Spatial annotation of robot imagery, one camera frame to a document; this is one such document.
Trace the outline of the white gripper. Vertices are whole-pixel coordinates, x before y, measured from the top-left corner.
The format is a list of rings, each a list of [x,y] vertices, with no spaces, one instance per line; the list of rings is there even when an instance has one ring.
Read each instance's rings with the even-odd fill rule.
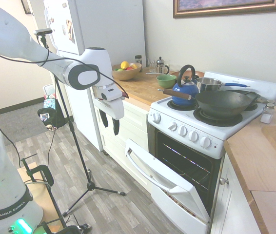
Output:
[[[113,118],[113,131],[114,135],[117,136],[119,134],[119,119],[124,117],[124,106],[122,100],[120,98],[112,101],[95,99],[94,105],[100,109],[99,114],[105,128],[108,127],[106,114]]]

